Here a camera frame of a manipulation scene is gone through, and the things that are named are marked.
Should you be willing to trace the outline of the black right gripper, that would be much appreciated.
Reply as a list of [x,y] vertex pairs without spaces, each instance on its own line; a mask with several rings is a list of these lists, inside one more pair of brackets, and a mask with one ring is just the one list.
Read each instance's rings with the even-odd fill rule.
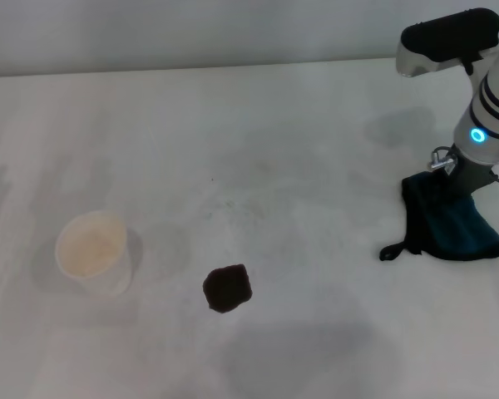
[[453,163],[442,167],[440,172],[441,196],[453,201],[473,194],[496,181],[491,165],[480,165],[466,158],[455,145],[447,153]]

